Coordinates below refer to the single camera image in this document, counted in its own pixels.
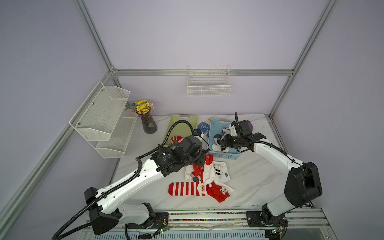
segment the white wall shelf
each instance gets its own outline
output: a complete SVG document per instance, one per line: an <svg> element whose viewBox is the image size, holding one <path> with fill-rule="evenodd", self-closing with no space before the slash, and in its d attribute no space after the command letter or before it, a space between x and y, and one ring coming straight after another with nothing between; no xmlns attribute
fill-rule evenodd
<svg viewBox="0 0 384 240"><path fill-rule="evenodd" d="M125 111L130 91L116 86L105 86L102 82L95 89L99 90L92 103L77 119L80 108L71 118L70 125L103 158L121 158L137 119L136 113Z"/></svg>
<svg viewBox="0 0 384 240"><path fill-rule="evenodd" d="M188 66L187 95L189 97L229 96L230 93L228 65Z"/></svg>

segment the red christmas sock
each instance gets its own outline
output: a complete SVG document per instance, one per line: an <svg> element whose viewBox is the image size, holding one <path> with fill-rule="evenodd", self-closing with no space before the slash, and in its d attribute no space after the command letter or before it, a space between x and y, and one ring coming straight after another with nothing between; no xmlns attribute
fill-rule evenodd
<svg viewBox="0 0 384 240"><path fill-rule="evenodd" d="M202 181L199 182L173 182L169 185L168 192L171 196L206 196L207 187Z"/></svg>
<svg viewBox="0 0 384 240"><path fill-rule="evenodd" d="M207 184L207 194L216 199L218 202L223 202L229 197L227 190L214 182Z"/></svg>
<svg viewBox="0 0 384 240"><path fill-rule="evenodd" d="M184 140L184 138L181 137L181 136L173 136L173 137L170 139L171 143L175 143L175 142L179 142L179 143L181 143L181 141L183 141L183 140Z"/></svg>

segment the white marble table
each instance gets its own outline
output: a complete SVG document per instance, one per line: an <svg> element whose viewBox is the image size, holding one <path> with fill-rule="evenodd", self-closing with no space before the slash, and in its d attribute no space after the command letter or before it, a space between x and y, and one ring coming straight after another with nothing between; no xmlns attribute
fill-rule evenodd
<svg viewBox="0 0 384 240"><path fill-rule="evenodd" d="M203 122L207 118L234 120L234 115L204 115L198 117L198 122ZM253 124L254 133L262 133L274 145L278 146L265 115L239 115L238 118L239 120L249 120ZM157 132L146 134L142 129L141 119L137 119L127 151L120 160L114 181L137 168L137 162L135 161L137 156L152 150L163 141L170 116L154 117L154 120L158 126ZM185 182L185 167L183 167L179 172L171 173L167 177L144 187L131 196L126 204L137 205L148 202L154 210L250 209L260 208L261 205L279 196L284 189L286 179L282 173L264 157L251 151L241 153L236 160L214 158L214 161L226 162L231 177L227 184L236 189L222 203L218 203L210 196L169 195L168 187L170 183Z"/></svg>

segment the black cable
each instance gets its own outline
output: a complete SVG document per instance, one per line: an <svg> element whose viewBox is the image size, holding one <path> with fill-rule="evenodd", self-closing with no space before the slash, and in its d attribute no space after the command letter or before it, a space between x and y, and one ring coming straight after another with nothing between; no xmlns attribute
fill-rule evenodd
<svg viewBox="0 0 384 240"><path fill-rule="evenodd" d="M289 212L287 212L287 220L286 220L287 227L285 228L285 231L284 231L283 235L280 237L280 240L282 240L283 237L285 236L285 234L287 233L287 230L288 230L288 219L289 219Z"/></svg>
<svg viewBox="0 0 384 240"><path fill-rule="evenodd" d="M238 151L238 152L245 152L245 151L248 151L249 149L245 149L245 150L243 150L243 151L239 151L239 149L240 148L236 148L236 150Z"/></svg>
<svg viewBox="0 0 384 240"><path fill-rule="evenodd" d="M302 176L302 178L303 178L304 192L305 192L305 195L306 195L307 198L308 198L308 201L312 204L313 207L315 207L315 206L313 205L312 201L310 200L310 198L309 198L308 195L307 195L307 189L306 189L306 187L305 187L305 183L304 183L304 172L305 172L305 170L306 170L306 168L307 168L307 165L305 165L305 164L303 163L302 168L303 168L303 170L301 171L301 176Z"/></svg>
<svg viewBox="0 0 384 240"><path fill-rule="evenodd" d="M141 167L142 167L142 162L141 162L141 158L143 157L146 157L152 153L154 153L155 151L157 151L159 148L163 147L166 142L168 141L168 138L169 138L169 135L172 131L172 129L179 123L186 123L190 130L191 130L191 133L192 135L194 135L194 130L193 130L193 127L192 125L186 121L186 120L178 120L176 121L174 124L172 124L172 126L169 128L168 130L168 133L164 139L164 141L162 142L162 144L160 144L159 146L155 147L153 150L135 158L135 160L137 161L138 163L138 167L137 167L137 171L135 171L135 173L127 180L123 181L122 183L120 183L119 185L116 185L114 186L113 188L109 189L108 191L102 193L99 197L95 198L92 202L90 202L89 204L87 204L85 207L83 207L78 213L76 213L73 217L71 217L52 237L52 240L58 240L58 239L62 239L64 236L61 236L60 234L65 230L67 229L76 219L78 219L83 213L85 213L92 205L94 205L95 203L97 203L100 199L102 198L105 198L108 196L108 194L118 190L119 188L121 188L122 186L130 183L133 179L135 179L139 173L141 172Z"/></svg>
<svg viewBox="0 0 384 240"><path fill-rule="evenodd" d="M311 208L315 208L314 206L311 206L310 204L303 204L303 206L309 206Z"/></svg>
<svg viewBox="0 0 384 240"><path fill-rule="evenodd" d="M290 157L288 157L288 153L286 153L284 150L282 150L281 148L279 148L279 147L277 147L277 146L275 146L275 145L273 145L272 143L269 143L269 142L264 142L264 141L259 141L259 140L257 140L257 141L249 141L246 144L242 144L242 147L246 147L246 146L254 144L254 143L262 143L262 144L265 144L265 145L267 145L267 146L269 146L271 148L274 148L277 151L281 152L283 155L285 155L292 163L296 163L297 165L302 166L301 164L295 162L294 159L291 159Z"/></svg>
<svg viewBox="0 0 384 240"><path fill-rule="evenodd" d="M78 227L76 227L76 228L74 228L74 229L72 229L72 230L69 230L68 232L66 232L66 233L63 233L61 236L59 236L57 239L62 239L62 238L65 238L66 236L69 236L69 235L71 235L71 234L73 234L73 233L75 233L75 232L77 232L77 231L79 231L79 230L81 230L81 229L84 229L84 228L86 228L86 227L89 227L91 225L91 223L90 222L88 222L88 223L86 223L86 224L83 224L83 225L81 225L81 226L78 226Z"/></svg>
<svg viewBox="0 0 384 240"><path fill-rule="evenodd" d="M127 225L128 225L128 224L124 224L125 238L126 238L127 240L130 240L130 239L129 239L129 236L128 236Z"/></svg>
<svg viewBox="0 0 384 240"><path fill-rule="evenodd" d="M236 126L237 128L239 129L239 133L237 134L237 144L240 146L240 123L239 123L239 119L237 118L237 112L235 112L235 121L236 121Z"/></svg>
<svg viewBox="0 0 384 240"><path fill-rule="evenodd" d="M202 138L202 139L204 140L204 142L207 143L207 149L209 149L209 144L208 144L208 142L207 142L204 138Z"/></svg>
<svg viewBox="0 0 384 240"><path fill-rule="evenodd" d="M206 154L207 152L209 152L209 148L208 149L205 149L201 154Z"/></svg>
<svg viewBox="0 0 384 240"><path fill-rule="evenodd" d="M141 239L152 239L154 238L156 235L159 235L160 234L160 231L163 227L166 227L168 224L162 224L159 229L157 229L154 233L144 233L143 235L140 235Z"/></svg>

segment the flower vase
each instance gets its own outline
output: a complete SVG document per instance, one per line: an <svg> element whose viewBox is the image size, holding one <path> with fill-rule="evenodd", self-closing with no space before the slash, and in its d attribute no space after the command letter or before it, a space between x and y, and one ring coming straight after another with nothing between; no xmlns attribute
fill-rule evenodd
<svg viewBox="0 0 384 240"><path fill-rule="evenodd" d="M149 112L143 114L140 114L137 111L136 113L141 117L141 122L143 124L143 130L145 133L152 134L157 131L157 125L150 114L150 110Z"/></svg>

